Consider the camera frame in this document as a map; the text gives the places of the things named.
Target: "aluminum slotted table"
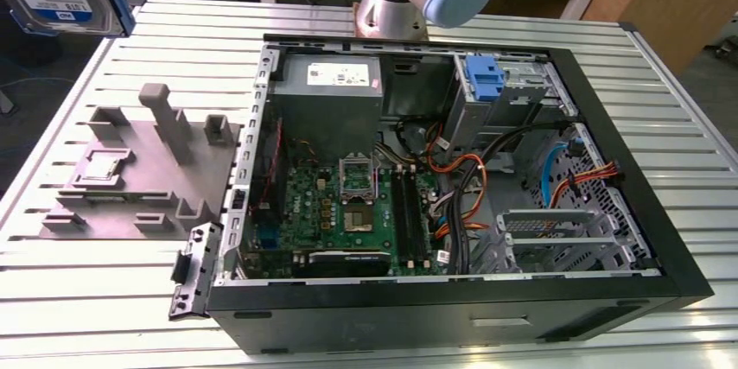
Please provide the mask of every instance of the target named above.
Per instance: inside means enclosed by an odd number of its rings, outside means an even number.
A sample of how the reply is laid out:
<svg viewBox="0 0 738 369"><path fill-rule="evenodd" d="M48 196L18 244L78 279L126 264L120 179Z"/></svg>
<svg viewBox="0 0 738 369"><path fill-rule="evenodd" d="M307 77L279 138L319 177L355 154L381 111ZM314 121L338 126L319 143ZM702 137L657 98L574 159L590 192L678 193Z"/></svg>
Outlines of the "aluminum slotted table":
<svg viewBox="0 0 738 369"><path fill-rule="evenodd" d="M242 122L262 36L353 34L347 8L148 0L127 39L104 40L0 202L0 366L733 367L738 359L738 157L641 35L615 23L481 16L434 41L569 48L716 296L582 343L247 356L212 320L167 320L182 241L40 240L96 105L151 119L138 93L167 83L191 121Z"/></svg>

